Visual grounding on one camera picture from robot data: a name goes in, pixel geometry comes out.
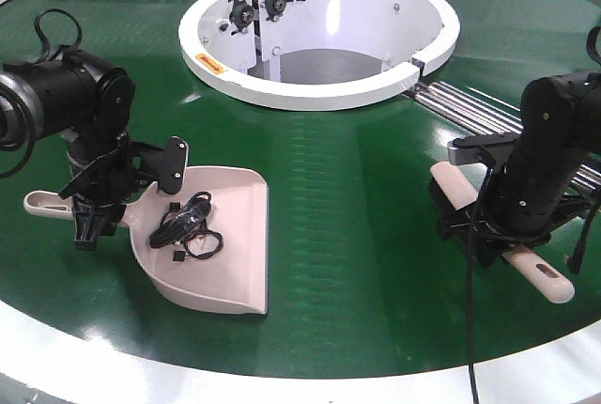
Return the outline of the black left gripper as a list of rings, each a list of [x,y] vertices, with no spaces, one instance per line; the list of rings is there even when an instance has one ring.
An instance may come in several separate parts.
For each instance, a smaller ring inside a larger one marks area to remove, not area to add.
[[[99,237],[114,236],[125,213],[117,205],[159,177],[162,148],[136,142],[127,133],[114,140],[79,137],[67,143],[71,179],[58,192],[72,204],[74,247],[95,251]]]

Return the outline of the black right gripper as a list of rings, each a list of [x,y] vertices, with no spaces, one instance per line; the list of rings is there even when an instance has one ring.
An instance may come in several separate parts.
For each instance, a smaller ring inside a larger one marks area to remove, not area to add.
[[[466,240],[467,258],[483,269],[519,244],[535,247],[549,242],[554,230],[592,209],[586,198],[566,194],[553,210],[527,204],[518,205],[514,213],[505,210],[495,216],[478,200],[456,210],[435,179],[430,180],[428,192],[439,212],[440,238]]]

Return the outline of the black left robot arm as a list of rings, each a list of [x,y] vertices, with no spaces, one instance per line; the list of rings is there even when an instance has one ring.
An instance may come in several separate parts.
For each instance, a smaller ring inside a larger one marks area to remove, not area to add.
[[[59,195],[71,202],[79,250],[114,235],[126,200],[160,175],[162,148],[127,132],[134,94],[123,69],[65,45],[1,71],[1,149],[25,150],[6,174],[24,167],[36,141],[63,135],[71,179]]]

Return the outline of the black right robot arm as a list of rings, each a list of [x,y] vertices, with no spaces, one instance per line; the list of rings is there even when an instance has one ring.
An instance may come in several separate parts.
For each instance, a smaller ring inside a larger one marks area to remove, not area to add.
[[[600,151],[600,73],[585,70],[530,82],[520,103],[522,130],[456,138],[453,164],[483,163],[485,179],[474,202],[452,208],[441,185],[429,192],[439,208],[439,235],[459,239],[481,267],[519,245],[546,244],[554,230],[599,201],[567,193],[591,153]]]

